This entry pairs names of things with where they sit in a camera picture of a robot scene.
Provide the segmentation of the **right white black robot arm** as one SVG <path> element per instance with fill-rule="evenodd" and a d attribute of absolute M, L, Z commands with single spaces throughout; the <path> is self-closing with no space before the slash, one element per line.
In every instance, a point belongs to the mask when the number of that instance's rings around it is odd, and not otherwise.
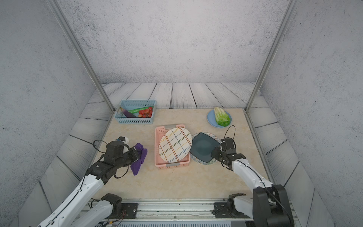
<path fill-rule="evenodd" d="M 245 194 L 229 196 L 226 210 L 230 216 L 248 216 L 256 227 L 295 226 L 286 189 L 259 174 L 243 154 L 237 153 L 232 138 L 222 139 L 221 148 L 215 148 L 211 156 L 237 174 L 252 191 L 251 199 Z"/>

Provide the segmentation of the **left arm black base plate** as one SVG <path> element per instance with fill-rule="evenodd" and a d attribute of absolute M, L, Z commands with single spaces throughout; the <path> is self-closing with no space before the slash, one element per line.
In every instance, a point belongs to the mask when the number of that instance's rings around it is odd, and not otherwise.
<path fill-rule="evenodd" d="M 105 219 L 135 219 L 138 211 L 138 203 L 112 204 L 112 212 Z"/>

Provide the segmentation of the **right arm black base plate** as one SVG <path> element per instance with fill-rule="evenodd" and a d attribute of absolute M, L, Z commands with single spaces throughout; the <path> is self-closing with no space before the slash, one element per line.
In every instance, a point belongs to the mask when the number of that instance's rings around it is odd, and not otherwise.
<path fill-rule="evenodd" d="M 250 218 L 246 214 L 237 211 L 228 201 L 215 202 L 212 214 L 215 218 Z"/>

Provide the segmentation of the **purple cloth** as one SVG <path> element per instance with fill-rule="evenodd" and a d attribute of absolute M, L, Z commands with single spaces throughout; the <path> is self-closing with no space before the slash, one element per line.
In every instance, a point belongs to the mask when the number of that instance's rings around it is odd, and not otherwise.
<path fill-rule="evenodd" d="M 139 159 L 131 164 L 130 168 L 132 170 L 132 173 L 134 176 L 136 176 L 141 168 L 141 165 L 144 163 L 148 150 L 147 148 L 144 148 L 144 146 L 140 143 L 137 143 L 134 146 L 134 149 L 137 151 L 137 154 L 139 155 Z"/>

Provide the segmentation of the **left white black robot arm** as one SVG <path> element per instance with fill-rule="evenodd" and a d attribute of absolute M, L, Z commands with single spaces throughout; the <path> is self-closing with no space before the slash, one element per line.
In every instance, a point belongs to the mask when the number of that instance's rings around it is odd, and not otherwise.
<path fill-rule="evenodd" d="M 89 200 L 112 177 L 116 177 L 119 168 L 134 169 L 144 162 L 147 149 L 140 143 L 133 147 L 127 143 L 126 138 L 121 138 L 107 144 L 106 152 L 86 171 L 80 184 L 39 226 L 94 227 L 102 220 L 125 218 L 127 207 L 122 204 L 122 198 L 115 194 L 106 194 L 85 215 L 80 218 L 78 215 Z"/>

